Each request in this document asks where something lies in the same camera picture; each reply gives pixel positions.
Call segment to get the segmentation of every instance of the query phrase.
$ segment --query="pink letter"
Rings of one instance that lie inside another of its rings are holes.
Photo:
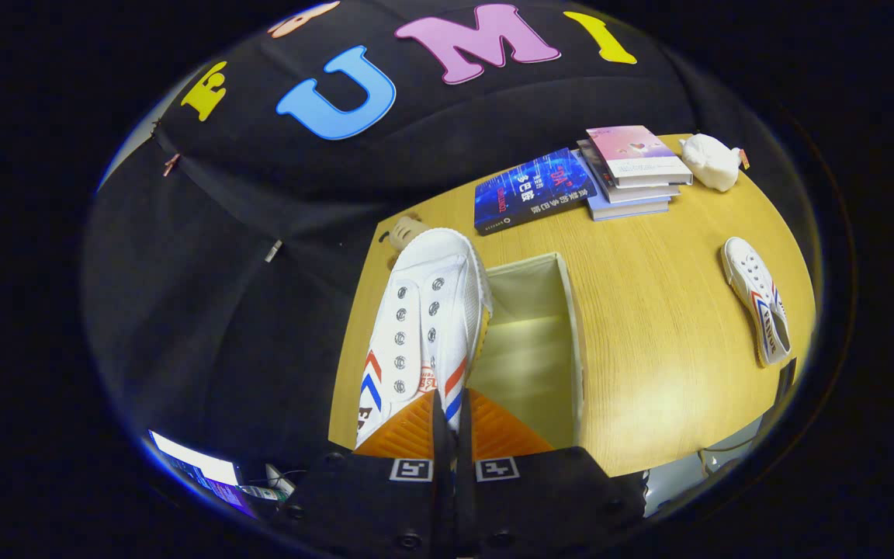
[[[444,83],[458,85],[478,78],[485,68],[469,63],[458,50],[487,61],[494,67],[506,66],[503,39],[512,46],[512,60],[523,64],[554,60],[561,56],[540,39],[509,4],[486,4],[475,8],[475,27],[471,29],[440,18],[422,18],[395,30],[400,39],[415,39],[433,53],[445,73]]]

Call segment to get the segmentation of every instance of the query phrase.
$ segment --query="black cloth backdrop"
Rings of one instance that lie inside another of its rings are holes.
[[[573,146],[587,127],[702,131],[745,148],[748,174],[790,225],[816,282],[806,185],[740,99],[608,16],[564,2],[512,4],[560,59],[483,64],[471,82],[445,85],[435,57],[393,33],[433,15],[474,27],[475,5],[343,0],[280,39],[265,22],[212,57],[202,73],[228,61],[227,95],[203,123],[181,106],[192,84],[183,89],[100,189],[85,237],[88,339],[131,429],[244,463],[298,467],[329,452],[334,375],[376,221]],[[592,36],[561,14],[568,9],[606,21],[638,64],[602,60]],[[324,141],[275,113],[306,78],[338,109],[365,102],[345,75],[323,72],[358,45],[397,87],[378,123]],[[264,262],[276,240],[282,248]]]

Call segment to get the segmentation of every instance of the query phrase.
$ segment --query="stack of books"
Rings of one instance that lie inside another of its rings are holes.
[[[667,203],[681,194],[678,185],[692,184],[691,170],[645,127],[586,132],[589,139],[578,141],[576,155],[599,186],[588,198],[593,220],[667,212]]]

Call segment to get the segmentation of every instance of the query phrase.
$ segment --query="computer monitor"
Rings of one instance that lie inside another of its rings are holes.
[[[233,463],[198,453],[156,432],[149,431],[149,433],[159,450],[160,457],[169,467],[183,471],[196,484],[230,503],[239,512],[258,518],[251,503],[244,497],[244,492],[237,487],[241,484],[241,474]]]

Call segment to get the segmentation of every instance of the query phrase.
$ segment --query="white sneaker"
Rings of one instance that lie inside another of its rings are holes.
[[[792,351],[788,319],[778,289],[761,256],[747,241],[728,238],[720,249],[726,282],[757,316],[757,354],[765,366],[782,361]]]
[[[491,315],[485,266],[468,238],[438,227],[409,241],[388,277],[372,330],[355,448],[434,388],[456,432],[461,390]]]

